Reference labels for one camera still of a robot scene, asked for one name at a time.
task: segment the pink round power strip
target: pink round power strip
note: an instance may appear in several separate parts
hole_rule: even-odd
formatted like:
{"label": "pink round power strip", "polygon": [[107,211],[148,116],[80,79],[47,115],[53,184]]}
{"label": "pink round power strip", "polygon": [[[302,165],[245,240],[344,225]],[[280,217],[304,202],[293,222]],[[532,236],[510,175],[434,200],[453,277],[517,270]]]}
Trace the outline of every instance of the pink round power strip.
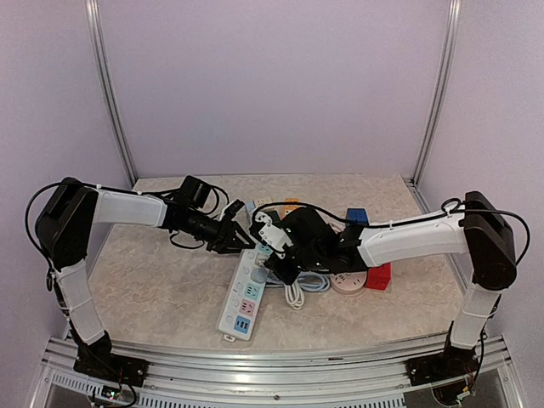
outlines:
{"label": "pink round power strip", "polygon": [[333,275],[331,276],[332,289],[343,295],[353,295],[365,286],[366,275],[366,272]]}

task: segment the power strip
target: power strip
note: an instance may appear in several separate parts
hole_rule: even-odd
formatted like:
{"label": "power strip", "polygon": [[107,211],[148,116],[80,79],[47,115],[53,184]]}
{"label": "power strip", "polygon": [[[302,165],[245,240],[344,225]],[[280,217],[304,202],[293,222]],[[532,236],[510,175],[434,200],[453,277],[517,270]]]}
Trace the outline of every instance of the power strip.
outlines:
{"label": "power strip", "polygon": [[218,322],[218,330],[224,333],[225,340],[251,338],[269,277],[269,270],[263,264],[271,253],[270,248],[261,244],[241,252]]}

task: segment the wall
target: wall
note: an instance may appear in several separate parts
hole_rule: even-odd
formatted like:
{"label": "wall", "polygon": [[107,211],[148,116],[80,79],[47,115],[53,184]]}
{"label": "wall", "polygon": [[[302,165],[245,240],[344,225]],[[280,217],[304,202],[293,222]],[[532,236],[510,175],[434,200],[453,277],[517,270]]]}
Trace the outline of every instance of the wall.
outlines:
{"label": "wall", "polygon": [[[0,406],[17,408],[49,336],[65,325],[45,288],[46,264],[24,234],[26,203],[38,188],[69,174],[116,186],[127,182],[84,3],[3,2],[0,55]],[[91,253],[106,231],[93,235]]]}
{"label": "wall", "polygon": [[[544,406],[543,20],[542,2],[463,2],[445,105],[421,185],[432,207],[481,190],[530,224],[530,252],[490,323],[504,334],[529,407]],[[523,229],[512,225],[520,250]]]}
{"label": "wall", "polygon": [[100,2],[141,177],[402,173],[422,142],[449,2]]}

